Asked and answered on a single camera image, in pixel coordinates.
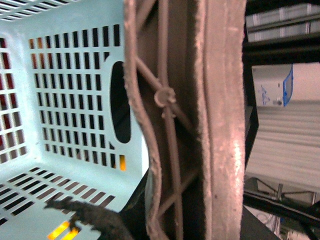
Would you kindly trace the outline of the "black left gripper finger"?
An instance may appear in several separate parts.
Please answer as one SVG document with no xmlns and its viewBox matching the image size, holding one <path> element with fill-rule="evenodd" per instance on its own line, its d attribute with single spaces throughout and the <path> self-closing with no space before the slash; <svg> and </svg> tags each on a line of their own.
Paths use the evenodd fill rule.
<svg viewBox="0 0 320 240">
<path fill-rule="evenodd" d="M 140 239 L 140 233 L 126 224 L 118 212 L 111 209 L 85 201 L 73 200 L 72 197 L 66 197 L 62 200 L 51 198 L 43 208 L 73 212 L 73 216 L 68 220 L 70 231 L 80 232 L 82 227 L 77 224 L 80 222 L 89 225 L 91 231 L 99 232 L 99 240 Z"/>
</svg>

